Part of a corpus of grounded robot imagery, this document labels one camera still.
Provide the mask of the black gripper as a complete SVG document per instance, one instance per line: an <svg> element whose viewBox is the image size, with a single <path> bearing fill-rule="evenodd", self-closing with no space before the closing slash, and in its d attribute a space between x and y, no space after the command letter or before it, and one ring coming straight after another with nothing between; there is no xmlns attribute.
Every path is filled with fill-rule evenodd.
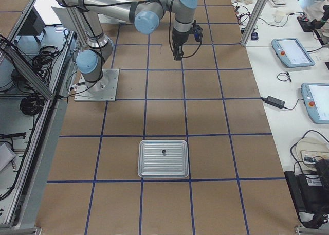
<svg viewBox="0 0 329 235"><path fill-rule="evenodd" d="M181 60L184 56L182 47L188 40L189 35L193 35L196 42L202 44L203 41L203 29L196 20L188 23L180 22L175 19L173 23L172 46L173 46L173 57L174 60Z"/></svg>

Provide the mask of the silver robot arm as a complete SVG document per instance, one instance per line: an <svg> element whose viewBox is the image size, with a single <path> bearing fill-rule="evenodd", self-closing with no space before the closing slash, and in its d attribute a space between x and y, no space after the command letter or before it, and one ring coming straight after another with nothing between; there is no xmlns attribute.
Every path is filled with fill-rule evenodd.
<svg viewBox="0 0 329 235"><path fill-rule="evenodd" d="M199 44L203 41L202 28L194 19L198 0L56 0L65 11L77 15L73 30L82 30L87 47L78 53L76 64L87 89L100 90L108 84L102 70L113 52L113 41L104 33L99 14L133 24L136 30L149 35L154 32L165 13L174 16L169 27L169 43L175 61L185 57L184 43L190 35Z"/></svg>

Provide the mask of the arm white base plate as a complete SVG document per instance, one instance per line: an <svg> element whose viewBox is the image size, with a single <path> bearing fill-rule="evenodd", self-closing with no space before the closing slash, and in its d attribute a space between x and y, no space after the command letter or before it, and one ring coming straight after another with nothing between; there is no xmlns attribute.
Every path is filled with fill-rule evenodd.
<svg viewBox="0 0 329 235"><path fill-rule="evenodd" d="M120 69L103 69L103 76L97 83L85 81L83 74L80 75L79 85L75 91L76 102L102 102L115 101Z"/></svg>

